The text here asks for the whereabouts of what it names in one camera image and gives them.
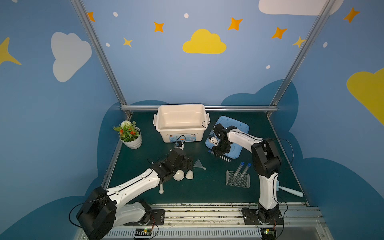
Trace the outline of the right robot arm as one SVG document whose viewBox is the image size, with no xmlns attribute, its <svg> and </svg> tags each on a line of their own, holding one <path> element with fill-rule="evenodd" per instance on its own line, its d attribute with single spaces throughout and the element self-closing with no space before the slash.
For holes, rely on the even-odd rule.
<svg viewBox="0 0 384 240">
<path fill-rule="evenodd" d="M 259 175 L 260 198 L 259 207 L 271 211 L 278 207 L 277 176 L 282 160 L 271 139 L 261 139 L 246 134 L 234 126 L 223 127 L 217 124 L 213 127 L 214 144 L 212 150 L 215 156 L 227 154 L 232 144 L 237 144 L 252 153 L 252 165 Z"/>
</svg>

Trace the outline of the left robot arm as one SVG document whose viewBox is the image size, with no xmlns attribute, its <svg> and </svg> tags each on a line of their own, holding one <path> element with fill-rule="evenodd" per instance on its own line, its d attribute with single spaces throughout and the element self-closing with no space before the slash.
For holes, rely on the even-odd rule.
<svg viewBox="0 0 384 240">
<path fill-rule="evenodd" d="M 128 223 L 145 224 L 152 209 L 144 202 L 130 203 L 144 192 L 172 179 L 178 171 L 190 171 L 193 157 L 180 148 L 171 150 L 167 157 L 152 164 L 145 172 L 116 187 L 94 189 L 81 203 L 76 218 L 90 240 L 100 240 L 112 228 Z"/>
</svg>

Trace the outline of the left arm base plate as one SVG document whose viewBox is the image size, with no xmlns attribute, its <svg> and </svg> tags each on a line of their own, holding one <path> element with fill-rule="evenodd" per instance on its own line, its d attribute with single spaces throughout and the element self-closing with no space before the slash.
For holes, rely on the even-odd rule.
<svg viewBox="0 0 384 240">
<path fill-rule="evenodd" d="M 152 210 L 146 213 L 139 222 L 126 223 L 124 226 L 163 226 L 165 221 L 165 210 Z"/>
</svg>

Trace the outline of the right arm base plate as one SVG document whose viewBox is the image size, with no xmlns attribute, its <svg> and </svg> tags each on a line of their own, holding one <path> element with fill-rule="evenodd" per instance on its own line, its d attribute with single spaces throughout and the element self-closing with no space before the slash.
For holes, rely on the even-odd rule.
<svg viewBox="0 0 384 240">
<path fill-rule="evenodd" d="M 266 210 L 263 207 L 260 209 L 242 208 L 241 213 L 245 225 L 282 225 L 284 223 L 283 214 L 279 207 L 271 210 Z"/>
</svg>

